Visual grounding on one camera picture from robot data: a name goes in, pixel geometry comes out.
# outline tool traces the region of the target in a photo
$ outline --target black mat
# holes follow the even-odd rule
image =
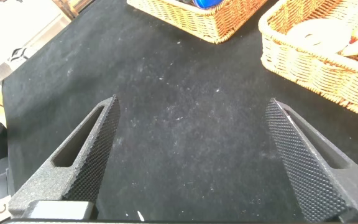
[[[269,99],[356,162],[358,115],[264,69],[257,22],[273,3],[214,45],[125,1],[95,1],[3,84],[16,188],[117,94],[100,218],[302,221],[264,123]]]

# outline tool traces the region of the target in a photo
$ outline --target black table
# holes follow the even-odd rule
[[[259,17],[209,44],[126,5],[100,0],[3,83],[16,190],[101,100],[121,102],[100,218],[302,221],[269,141],[271,97],[358,163],[358,115],[260,62]]]

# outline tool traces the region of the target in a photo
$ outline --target dust speck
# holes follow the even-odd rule
[[[140,211],[137,211],[137,214],[138,214],[138,216],[139,216],[140,220],[141,220],[142,222],[144,222],[143,215],[142,215],[142,214],[140,214]]]

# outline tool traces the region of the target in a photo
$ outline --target blue object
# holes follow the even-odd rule
[[[209,7],[215,6],[222,1],[223,0],[193,0],[194,4],[202,9],[207,9]]]

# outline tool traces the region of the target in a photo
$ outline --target woven basket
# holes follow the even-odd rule
[[[358,56],[318,52],[286,33],[308,19],[335,18],[358,27],[358,0],[279,0],[259,21],[262,63],[321,96],[358,113]]]
[[[230,38],[267,0],[223,0],[199,9],[176,0],[127,0],[131,6],[211,43]]]

